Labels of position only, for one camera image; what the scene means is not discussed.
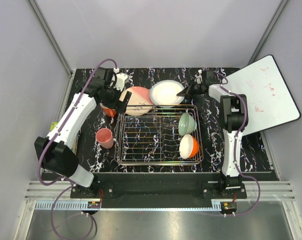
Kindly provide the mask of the pink cream floral plate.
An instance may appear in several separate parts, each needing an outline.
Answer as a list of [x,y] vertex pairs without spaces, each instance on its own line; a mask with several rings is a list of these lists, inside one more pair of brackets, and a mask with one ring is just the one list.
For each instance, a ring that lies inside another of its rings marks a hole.
[[126,114],[130,116],[141,116],[148,113],[152,109],[153,102],[149,97],[149,90],[141,86],[130,87],[123,91],[120,101],[124,101],[124,97],[131,92]]

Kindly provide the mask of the white grey rimmed plate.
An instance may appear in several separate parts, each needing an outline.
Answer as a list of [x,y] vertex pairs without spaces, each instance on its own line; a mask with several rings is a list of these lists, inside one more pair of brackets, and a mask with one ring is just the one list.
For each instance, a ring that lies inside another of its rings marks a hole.
[[149,97],[154,105],[169,108],[179,105],[184,100],[183,96],[177,96],[182,90],[184,87],[181,83],[175,80],[162,80],[151,87]]

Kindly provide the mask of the pale green bowl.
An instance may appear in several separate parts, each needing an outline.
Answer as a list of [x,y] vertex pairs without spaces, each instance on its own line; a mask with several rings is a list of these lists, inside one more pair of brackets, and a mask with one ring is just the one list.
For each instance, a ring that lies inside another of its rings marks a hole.
[[187,112],[180,116],[178,123],[178,133],[180,136],[191,134],[197,128],[197,123],[194,118]]

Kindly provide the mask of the orange white bowl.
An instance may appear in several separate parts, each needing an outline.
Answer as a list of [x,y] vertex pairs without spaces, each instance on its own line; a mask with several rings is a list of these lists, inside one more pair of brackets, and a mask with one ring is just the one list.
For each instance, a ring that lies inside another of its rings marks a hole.
[[199,151],[198,141],[190,134],[182,137],[179,152],[182,159],[190,159],[194,157]]

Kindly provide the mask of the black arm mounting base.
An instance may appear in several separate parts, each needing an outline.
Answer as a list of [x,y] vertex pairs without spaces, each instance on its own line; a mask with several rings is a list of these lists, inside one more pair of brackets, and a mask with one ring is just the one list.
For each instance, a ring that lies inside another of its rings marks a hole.
[[240,176],[224,177],[220,173],[96,173],[93,190],[81,186],[71,190],[72,198],[115,199],[125,195],[185,194],[204,199],[246,199],[247,192]]

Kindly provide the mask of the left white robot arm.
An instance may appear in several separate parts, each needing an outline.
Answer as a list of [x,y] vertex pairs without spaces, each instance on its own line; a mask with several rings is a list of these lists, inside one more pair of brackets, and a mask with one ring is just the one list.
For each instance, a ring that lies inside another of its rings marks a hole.
[[49,170],[72,184],[82,186],[81,192],[88,198],[98,194],[99,186],[94,175],[82,167],[76,154],[71,150],[76,135],[90,113],[101,103],[118,113],[126,111],[130,93],[121,97],[129,76],[119,69],[99,68],[103,76],[92,75],[80,92],[76,93],[69,108],[56,127],[46,137],[34,142],[38,157],[38,170]]

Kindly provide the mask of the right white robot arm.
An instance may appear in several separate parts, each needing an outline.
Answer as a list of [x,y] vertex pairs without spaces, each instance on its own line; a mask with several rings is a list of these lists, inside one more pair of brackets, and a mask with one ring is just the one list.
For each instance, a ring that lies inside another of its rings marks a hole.
[[223,198],[231,197],[241,188],[241,142],[248,125],[247,98],[244,94],[226,89],[228,83],[228,79],[217,71],[199,70],[195,80],[177,93],[178,97],[190,98],[208,94],[219,103],[219,125],[224,134],[224,161],[217,188]]

